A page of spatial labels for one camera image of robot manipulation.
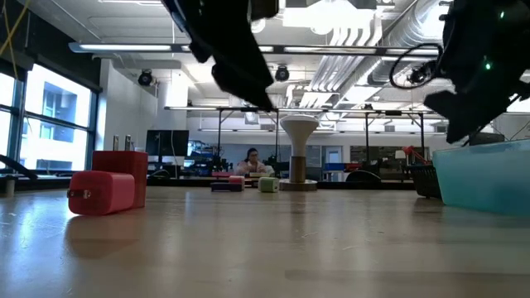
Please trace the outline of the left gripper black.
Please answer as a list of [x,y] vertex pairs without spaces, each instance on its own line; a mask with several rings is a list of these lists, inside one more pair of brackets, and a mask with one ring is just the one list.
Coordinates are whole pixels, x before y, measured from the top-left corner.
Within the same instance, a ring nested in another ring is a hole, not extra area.
[[[236,65],[264,62],[251,31],[260,18],[257,3],[249,0],[162,0],[177,27],[190,39],[190,50],[200,62],[211,56]],[[262,110],[273,110],[266,93],[249,75],[220,63],[211,74],[219,88]]]

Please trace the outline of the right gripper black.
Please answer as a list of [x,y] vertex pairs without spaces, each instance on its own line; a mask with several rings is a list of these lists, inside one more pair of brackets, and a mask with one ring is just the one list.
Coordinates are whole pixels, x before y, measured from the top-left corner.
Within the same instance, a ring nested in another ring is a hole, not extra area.
[[446,141],[458,142],[504,113],[529,68],[529,2],[455,0],[444,22],[439,75],[454,85],[424,104],[449,121]]

